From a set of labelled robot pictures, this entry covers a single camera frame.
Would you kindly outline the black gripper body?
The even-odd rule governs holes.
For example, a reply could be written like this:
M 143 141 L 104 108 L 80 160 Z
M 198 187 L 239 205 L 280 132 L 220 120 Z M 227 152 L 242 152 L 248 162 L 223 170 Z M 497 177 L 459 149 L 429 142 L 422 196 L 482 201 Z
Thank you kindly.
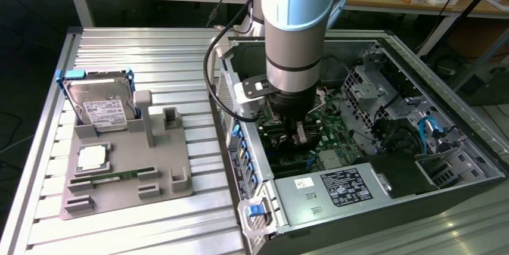
M 302 121 L 314 107 L 315 88 L 300 92 L 279 91 L 268 95 L 272 111 L 283 120 Z

